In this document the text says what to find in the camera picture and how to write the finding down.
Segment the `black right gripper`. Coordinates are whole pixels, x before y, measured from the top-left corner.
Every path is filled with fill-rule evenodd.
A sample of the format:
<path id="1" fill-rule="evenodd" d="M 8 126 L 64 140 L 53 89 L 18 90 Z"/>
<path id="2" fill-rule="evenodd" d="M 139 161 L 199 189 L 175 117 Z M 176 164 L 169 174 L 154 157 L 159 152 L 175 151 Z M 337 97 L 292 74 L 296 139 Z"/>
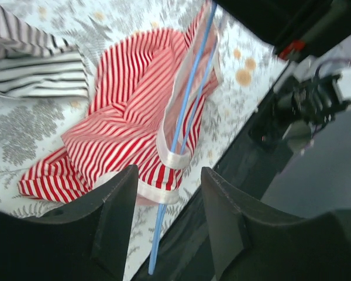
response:
<path id="1" fill-rule="evenodd" d="M 218 1 L 283 60 L 321 57 L 351 35 L 351 1 Z"/>

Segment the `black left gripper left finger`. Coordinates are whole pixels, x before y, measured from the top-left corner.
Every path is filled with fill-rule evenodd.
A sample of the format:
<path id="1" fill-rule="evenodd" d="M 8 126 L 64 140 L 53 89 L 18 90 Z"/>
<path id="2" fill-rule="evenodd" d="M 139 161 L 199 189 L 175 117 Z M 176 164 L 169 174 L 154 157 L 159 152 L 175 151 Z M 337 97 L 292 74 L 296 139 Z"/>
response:
<path id="1" fill-rule="evenodd" d="M 42 217 L 0 212 L 0 280 L 122 280 L 137 183 L 131 165 Z"/>

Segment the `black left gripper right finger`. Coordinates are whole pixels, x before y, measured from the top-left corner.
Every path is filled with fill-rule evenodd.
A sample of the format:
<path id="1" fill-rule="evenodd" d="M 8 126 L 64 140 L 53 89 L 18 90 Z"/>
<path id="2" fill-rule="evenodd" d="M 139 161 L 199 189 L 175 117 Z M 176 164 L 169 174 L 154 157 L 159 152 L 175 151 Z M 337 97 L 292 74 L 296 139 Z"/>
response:
<path id="1" fill-rule="evenodd" d="M 250 246 L 218 280 L 351 280 L 351 210 L 305 219 L 237 196 Z"/>

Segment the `red white striped tank top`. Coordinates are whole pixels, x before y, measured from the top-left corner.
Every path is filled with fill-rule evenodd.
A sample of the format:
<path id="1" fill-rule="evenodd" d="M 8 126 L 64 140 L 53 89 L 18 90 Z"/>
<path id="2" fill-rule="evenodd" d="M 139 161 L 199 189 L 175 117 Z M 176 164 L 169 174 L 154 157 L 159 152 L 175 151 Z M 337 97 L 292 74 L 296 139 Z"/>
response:
<path id="1" fill-rule="evenodd" d="M 21 195 L 69 203 L 126 166 L 139 169 L 142 204 L 174 204 L 199 139 L 206 99 L 222 82 L 218 30 L 211 27 L 195 73 L 175 152 L 171 144 L 183 97 L 207 26 L 205 3 L 185 32 L 160 28 L 104 51 L 87 116 L 62 135 L 63 146 L 19 180 Z"/>

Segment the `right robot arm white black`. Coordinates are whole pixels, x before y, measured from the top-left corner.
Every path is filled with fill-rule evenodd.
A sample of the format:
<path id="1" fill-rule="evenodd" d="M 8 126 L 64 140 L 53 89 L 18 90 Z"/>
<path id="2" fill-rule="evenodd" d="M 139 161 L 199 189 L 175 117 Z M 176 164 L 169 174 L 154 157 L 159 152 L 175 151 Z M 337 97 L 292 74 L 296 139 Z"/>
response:
<path id="1" fill-rule="evenodd" d="M 351 35 L 351 1 L 220 1 L 230 15 L 274 48 L 274 55 L 297 69 L 321 57 Z M 340 74 L 297 78 L 288 70 L 270 89 L 249 127 L 250 138 L 265 150 L 288 142 L 298 121 L 323 129 L 350 104 L 336 83 Z"/>

